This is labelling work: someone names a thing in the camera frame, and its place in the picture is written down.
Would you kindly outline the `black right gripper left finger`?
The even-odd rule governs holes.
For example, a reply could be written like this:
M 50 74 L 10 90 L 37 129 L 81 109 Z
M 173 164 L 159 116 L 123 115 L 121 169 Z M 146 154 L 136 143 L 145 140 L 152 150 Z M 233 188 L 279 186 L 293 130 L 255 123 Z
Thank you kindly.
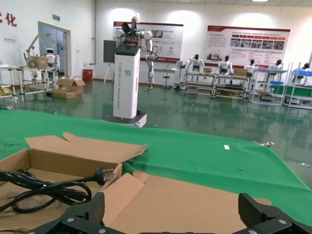
M 70 207 L 59 218 L 27 231 L 28 234 L 113 234 L 103 224 L 104 193 L 98 192 L 88 202 Z

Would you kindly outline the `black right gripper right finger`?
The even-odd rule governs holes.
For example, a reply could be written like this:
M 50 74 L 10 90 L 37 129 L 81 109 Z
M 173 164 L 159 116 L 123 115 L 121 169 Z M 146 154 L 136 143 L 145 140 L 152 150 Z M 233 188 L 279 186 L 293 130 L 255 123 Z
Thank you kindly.
M 275 206 L 256 202 L 247 193 L 238 195 L 238 213 L 246 228 L 239 234 L 312 234 L 312 228 L 298 222 Z

